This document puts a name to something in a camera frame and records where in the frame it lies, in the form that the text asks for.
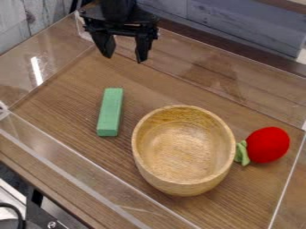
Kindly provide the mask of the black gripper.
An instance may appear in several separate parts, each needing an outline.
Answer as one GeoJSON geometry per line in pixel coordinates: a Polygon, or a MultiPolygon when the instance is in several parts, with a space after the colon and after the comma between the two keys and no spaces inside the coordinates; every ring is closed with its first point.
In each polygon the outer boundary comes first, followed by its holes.
{"type": "Polygon", "coordinates": [[[105,57],[114,55],[114,35],[121,35],[135,37],[138,63],[147,60],[154,39],[158,39],[159,18],[138,5],[137,0],[101,0],[97,5],[81,9],[79,13],[86,31],[105,57]]]}

